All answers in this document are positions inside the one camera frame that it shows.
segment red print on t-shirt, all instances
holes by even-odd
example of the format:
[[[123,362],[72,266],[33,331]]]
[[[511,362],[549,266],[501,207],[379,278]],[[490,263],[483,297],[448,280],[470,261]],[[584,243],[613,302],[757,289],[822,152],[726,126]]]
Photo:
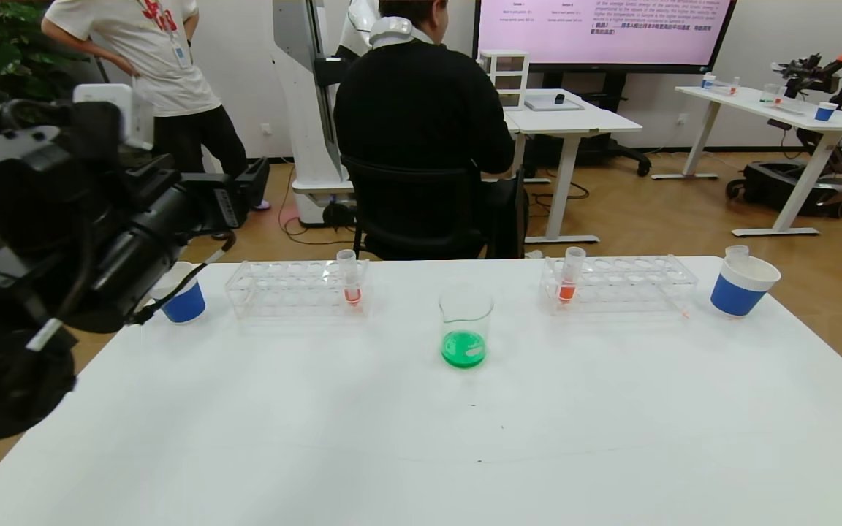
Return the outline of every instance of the red print on t-shirt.
[[[174,23],[174,17],[171,16],[171,10],[165,9],[164,13],[160,13],[161,4],[151,0],[145,0],[145,9],[141,11],[145,18],[154,21],[155,26],[162,31],[177,31],[178,24]]]

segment black office chair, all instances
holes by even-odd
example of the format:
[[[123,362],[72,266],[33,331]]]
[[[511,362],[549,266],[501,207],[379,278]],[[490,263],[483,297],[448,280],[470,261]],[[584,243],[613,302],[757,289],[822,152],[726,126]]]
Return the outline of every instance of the black office chair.
[[[482,235],[477,212],[490,213],[489,196],[482,210],[474,209],[479,173],[467,169],[398,169],[342,156],[349,170],[357,196],[357,232],[353,250],[366,250],[381,259],[476,259],[488,244],[488,256],[516,257],[524,254],[524,245],[500,247]],[[517,192],[515,206],[522,205],[522,179],[513,182]],[[496,187],[497,194],[508,188]],[[524,214],[518,214],[515,226],[494,223],[517,230],[524,242]]]

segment person in white t-shirt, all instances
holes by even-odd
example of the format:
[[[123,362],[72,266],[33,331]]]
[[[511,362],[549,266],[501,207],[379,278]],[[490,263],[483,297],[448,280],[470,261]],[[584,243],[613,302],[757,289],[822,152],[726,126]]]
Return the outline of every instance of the person in white t-shirt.
[[[134,89],[154,104],[155,150],[170,153],[176,169],[203,172],[203,145],[236,177],[247,168],[245,148],[191,57],[198,21],[197,0],[55,0],[41,31],[132,76]],[[113,50],[90,40],[93,33]],[[259,208],[267,207],[262,201]]]

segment human hand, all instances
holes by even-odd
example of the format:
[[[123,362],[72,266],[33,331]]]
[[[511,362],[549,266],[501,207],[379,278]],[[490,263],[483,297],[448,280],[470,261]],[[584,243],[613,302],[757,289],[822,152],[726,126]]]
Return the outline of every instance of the human hand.
[[[123,70],[125,73],[131,75],[132,77],[140,76],[138,70],[135,69],[134,66],[132,66],[132,63],[129,62],[129,60],[126,57],[115,56],[113,57],[113,60],[111,62],[113,62],[113,64],[116,64],[116,67],[118,67],[118,69]]]

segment cup on desk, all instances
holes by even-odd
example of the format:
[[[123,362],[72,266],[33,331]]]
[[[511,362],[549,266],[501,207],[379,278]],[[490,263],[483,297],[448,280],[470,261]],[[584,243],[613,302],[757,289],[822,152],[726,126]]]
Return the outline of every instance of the cup on desk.
[[[445,362],[468,369],[487,352],[492,296],[474,286],[455,286],[441,294],[441,356]]]
[[[781,280],[781,272],[758,257],[725,259],[710,302],[730,316],[746,316]]]
[[[171,267],[171,270],[164,274],[158,283],[151,287],[149,295],[153,297],[155,302],[163,299],[170,294],[178,284],[187,277],[187,274],[194,269],[192,263],[185,261],[178,261]],[[196,320],[200,314],[207,309],[207,302],[204,302],[203,291],[200,290],[200,283],[197,279],[191,279],[189,283],[178,291],[177,296],[171,297],[171,300],[161,307],[167,319],[171,323],[187,324]]]
[[[775,101],[778,100],[778,94],[781,92],[782,86],[779,84],[765,84],[762,88],[762,98],[759,102],[765,106],[775,106]]]
[[[838,109],[837,104],[832,102],[822,102],[818,104],[818,113],[814,116],[816,120],[827,122],[833,117],[833,113]]]

